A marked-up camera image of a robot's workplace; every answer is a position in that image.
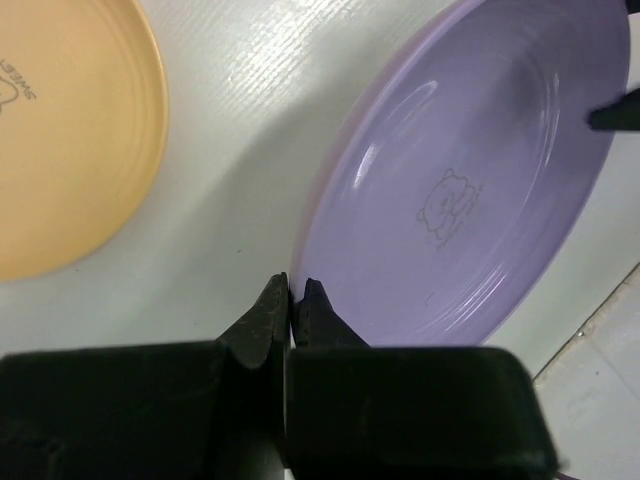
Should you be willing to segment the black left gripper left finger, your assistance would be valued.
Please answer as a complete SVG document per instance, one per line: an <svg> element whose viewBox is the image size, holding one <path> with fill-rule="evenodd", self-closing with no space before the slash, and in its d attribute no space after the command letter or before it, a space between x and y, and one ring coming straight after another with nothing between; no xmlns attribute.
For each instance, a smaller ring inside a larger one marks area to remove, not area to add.
<svg viewBox="0 0 640 480"><path fill-rule="evenodd" d="M5 479L280 479L289 285L216 339L1 360Z"/></svg>

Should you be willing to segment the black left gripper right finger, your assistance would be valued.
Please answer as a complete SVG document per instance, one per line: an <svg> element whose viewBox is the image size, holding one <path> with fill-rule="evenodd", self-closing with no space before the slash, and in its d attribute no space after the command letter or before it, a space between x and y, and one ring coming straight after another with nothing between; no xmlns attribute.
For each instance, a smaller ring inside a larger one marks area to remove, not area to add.
<svg viewBox="0 0 640 480"><path fill-rule="evenodd" d="M492 347L366 344L308 280L287 356L298 479L551 479L558 454L532 378Z"/></svg>

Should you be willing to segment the purple plate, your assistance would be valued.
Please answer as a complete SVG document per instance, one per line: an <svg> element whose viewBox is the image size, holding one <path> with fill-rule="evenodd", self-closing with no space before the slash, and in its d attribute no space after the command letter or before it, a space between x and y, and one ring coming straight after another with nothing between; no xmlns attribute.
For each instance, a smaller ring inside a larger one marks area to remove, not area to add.
<svg viewBox="0 0 640 480"><path fill-rule="evenodd" d="M456 1L343 124L293 269L374 346L477 345L537 283L613 137L586 122L630 64L621 1Z"/></svg>

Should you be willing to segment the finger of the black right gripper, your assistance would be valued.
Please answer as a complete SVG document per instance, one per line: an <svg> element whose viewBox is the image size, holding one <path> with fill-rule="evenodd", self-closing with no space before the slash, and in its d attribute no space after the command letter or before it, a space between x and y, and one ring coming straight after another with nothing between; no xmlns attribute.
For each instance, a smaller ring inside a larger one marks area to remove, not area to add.
<svg viewBox="0 0 640 480"><path fill-rule="evenodd" d="M624 94L609 105L593 110L587 116L587 123L596 131L638 132L639 89Z"/></svg>

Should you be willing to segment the orange plate far left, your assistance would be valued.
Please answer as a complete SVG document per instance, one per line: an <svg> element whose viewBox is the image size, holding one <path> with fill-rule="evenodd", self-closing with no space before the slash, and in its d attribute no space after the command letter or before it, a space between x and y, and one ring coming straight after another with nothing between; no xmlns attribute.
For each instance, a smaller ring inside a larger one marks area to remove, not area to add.
<svg viewBox="0 0 640 480"><path fill-rule="evenodd" d="M109 241L155 180L169 123L159 48L136 1L1 5L1 277Z"/></svg>

